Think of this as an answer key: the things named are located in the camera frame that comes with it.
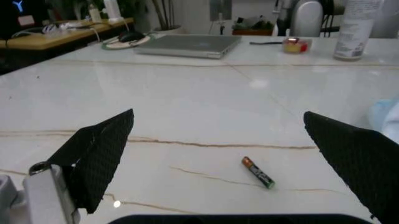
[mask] laptop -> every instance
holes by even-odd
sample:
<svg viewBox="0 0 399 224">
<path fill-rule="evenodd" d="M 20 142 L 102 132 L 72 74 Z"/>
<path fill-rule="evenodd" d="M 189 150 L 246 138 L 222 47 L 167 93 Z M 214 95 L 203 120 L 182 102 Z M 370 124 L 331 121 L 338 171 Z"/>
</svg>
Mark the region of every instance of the laptop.
<svg viewBox="0 0 399 224">
<path fill-rule="evenodd" d="M 240 40 L 240 36 L 166 35 L 146 42 L 134 48 L 134 51 L 142 54 L 222 58 Z"/>
</svg>

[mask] marble countertop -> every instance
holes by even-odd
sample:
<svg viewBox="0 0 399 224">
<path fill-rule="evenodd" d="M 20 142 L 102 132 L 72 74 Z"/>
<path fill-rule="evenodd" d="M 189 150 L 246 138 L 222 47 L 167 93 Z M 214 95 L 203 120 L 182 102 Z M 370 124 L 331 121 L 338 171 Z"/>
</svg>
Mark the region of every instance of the marble countertop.
<svg viewBox="0 0 399 224">
<path fill-rule="evenodd" d="M 368 209 L 307 135 L 313 111 L 360 127 L 374 102 L 398 94 L 398 40 L 370 40 L 361 61 L 250 46 L 222 60 L 137 55 L 93 45 L 0 76 L 0 174 L 17 187 L 80 127 L 133 108 L 135 124 L 104 200 L 81 223 L 131 214 L 341 213 Z M 276 186 L 241 164 L 249 156 Z M 114 201 L 121 206 L 114 207 Z"/>
</svg>

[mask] spray can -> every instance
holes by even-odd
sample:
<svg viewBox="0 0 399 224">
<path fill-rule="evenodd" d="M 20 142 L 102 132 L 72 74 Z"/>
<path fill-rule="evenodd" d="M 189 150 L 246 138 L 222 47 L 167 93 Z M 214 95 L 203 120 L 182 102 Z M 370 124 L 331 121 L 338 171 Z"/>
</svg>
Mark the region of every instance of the spray can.
<svg viewBox="0 0 399 224">
<path fill-rule="evenodd" d="M 334 58 L 357 61 L 362 57 L 383 0 L 348 0 Z"/>
</svg>

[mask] textured rubber pad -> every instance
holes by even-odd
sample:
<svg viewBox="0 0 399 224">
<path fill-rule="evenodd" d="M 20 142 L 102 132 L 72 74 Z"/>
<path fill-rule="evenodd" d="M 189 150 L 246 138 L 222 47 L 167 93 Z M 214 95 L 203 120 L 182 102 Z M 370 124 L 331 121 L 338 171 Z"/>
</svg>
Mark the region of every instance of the textured rubber pad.
<svg viewBox="0 0 399 224">
<path fill-rule="evenodd" d="M 306 112 L 305 128 L 336 173 L 383 224 L 399 224 L 399 145 L 379 132 Z"/>
<path fill-rule="evenodd" d="M 120 162 L 134 115 L 130 109 L 94 126 L 79 129 L 49 159 L 62 167 L 75 206 L 93 213 Z"/>
</svg>

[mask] white container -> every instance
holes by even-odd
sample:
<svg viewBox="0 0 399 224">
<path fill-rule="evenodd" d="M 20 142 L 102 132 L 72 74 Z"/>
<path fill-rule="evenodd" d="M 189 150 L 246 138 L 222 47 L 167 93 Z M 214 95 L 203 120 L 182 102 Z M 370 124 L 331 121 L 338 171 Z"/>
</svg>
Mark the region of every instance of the white container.
<svg viewBox="0 0 399 224">
<path fill-rule="evenodd" d="M 93 22 L 95 23 L 102 22 L 99 9 L 95 6 L 94 3 L 90 3 L 89 5 L 89 14 Z"/>
<path fill-rule="evenodd" d="M 121 12 L 119 10 L 118 2 L 116 0 L 104 0 L 104 5 L 110 22 L 123 20 L 123 18 L 121 17 Z"/>
<path fill-rule="evenodd" d="M 341 23 L 334 58 L 357 61 L 362 57 L 382 0 L 349 0 Z"/>
</svg>

